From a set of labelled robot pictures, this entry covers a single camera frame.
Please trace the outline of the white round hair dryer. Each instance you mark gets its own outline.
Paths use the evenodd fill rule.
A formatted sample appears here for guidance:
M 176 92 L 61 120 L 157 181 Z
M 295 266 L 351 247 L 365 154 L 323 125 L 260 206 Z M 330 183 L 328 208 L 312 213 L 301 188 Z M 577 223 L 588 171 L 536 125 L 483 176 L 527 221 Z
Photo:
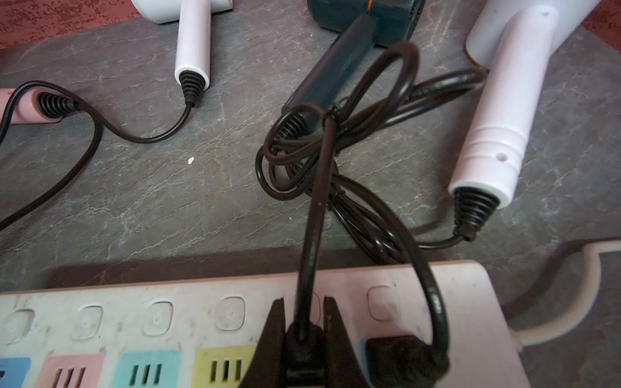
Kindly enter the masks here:
M 597 0 L 489 1 L 470 31 L 469 58 L 488 70 L 454 169 L 454 235 L 472 241 L 514 200 L 551 55 Z

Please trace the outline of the dark green hair dryer back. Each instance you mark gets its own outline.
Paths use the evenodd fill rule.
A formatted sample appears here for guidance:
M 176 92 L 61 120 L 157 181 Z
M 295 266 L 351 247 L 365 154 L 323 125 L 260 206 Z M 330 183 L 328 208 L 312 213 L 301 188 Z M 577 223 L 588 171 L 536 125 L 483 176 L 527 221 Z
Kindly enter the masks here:
M 307 3 L 312 19 L 339 34 L 281 110 L 301 103 L 329 108 L 369 51 L 410 40 L 424 1 L 315 0 Z

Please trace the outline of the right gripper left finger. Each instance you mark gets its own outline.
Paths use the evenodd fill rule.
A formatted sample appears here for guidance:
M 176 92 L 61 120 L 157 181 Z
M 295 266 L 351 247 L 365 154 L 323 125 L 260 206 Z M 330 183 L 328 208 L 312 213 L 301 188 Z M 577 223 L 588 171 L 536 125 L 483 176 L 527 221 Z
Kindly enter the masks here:
M 239 387 L 285 387 L 286 315 L 284 299 L 273 302 L 252 361 Z

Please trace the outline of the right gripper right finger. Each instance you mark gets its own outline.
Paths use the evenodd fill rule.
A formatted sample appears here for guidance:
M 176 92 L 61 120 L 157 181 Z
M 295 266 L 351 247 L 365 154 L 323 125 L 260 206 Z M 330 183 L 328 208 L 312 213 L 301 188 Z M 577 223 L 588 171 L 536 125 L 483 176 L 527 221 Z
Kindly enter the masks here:
M 325 386 L 368 387 L 334 297 L 323 299 L 323 315 Z

